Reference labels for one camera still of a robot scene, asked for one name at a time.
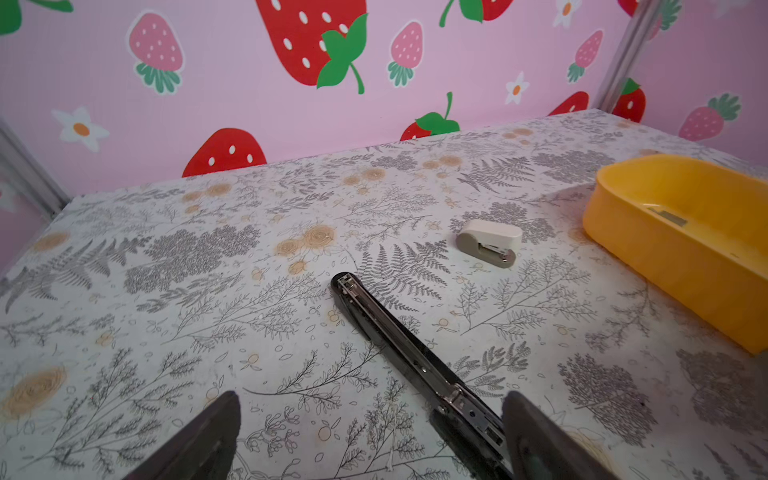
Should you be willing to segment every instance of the tabletop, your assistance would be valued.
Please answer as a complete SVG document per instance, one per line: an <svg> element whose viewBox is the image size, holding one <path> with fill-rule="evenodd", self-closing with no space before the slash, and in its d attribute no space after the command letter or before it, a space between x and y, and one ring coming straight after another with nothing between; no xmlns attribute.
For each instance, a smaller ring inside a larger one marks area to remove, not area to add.
<svg viewBox="0 0 768 480"><path fill-rule="evenodd" d="M768 478L753 360L581 228L656 152L766 174L591 110L78 197L0 281L0 479L121 478L227 390L230 480L467 477L341 271L619 478ZM510 270L455 248L471 219L523 229Z"/></svg>

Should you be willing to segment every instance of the floral tablecloth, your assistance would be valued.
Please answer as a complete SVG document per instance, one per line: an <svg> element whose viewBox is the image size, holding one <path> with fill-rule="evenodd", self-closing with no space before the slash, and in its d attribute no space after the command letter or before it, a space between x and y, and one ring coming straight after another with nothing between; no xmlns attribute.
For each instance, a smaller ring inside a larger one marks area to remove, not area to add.
<svg viewBox="0 0 768 480"><path fill-rule="evenodd" d="M753 361L581 229L597 169L656 151L765 174L582 111L79 197L0 282L0 479L120 478L230 389L231 480L466 477L345 270L620 478L766 478ZM475 218L523 229L511 270L456 250Z"/></svg>

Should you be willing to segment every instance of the yellow bin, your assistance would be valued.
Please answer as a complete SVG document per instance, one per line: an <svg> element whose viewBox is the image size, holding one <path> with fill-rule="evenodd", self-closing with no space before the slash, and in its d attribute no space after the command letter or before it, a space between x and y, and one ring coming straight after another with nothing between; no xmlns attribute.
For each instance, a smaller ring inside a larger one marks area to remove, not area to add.
<svg viewBox="0 0 768 480"><path fill-rule="evenodd" d="M768 350L768 184L651 155L603 167L584 213L600 245L750 353Z"/></svg>

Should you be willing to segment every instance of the mini stapler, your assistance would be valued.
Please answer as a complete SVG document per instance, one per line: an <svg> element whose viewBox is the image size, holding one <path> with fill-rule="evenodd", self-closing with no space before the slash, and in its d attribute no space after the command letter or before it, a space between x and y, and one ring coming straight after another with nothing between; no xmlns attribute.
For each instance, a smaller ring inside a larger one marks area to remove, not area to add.
<svg viewBox="0 0 768 480"><path fill-rule="evenodd" d="M520 227L487 220L470 220L456 237L459 250L491 265L509 268L523 240Z"/></svg>

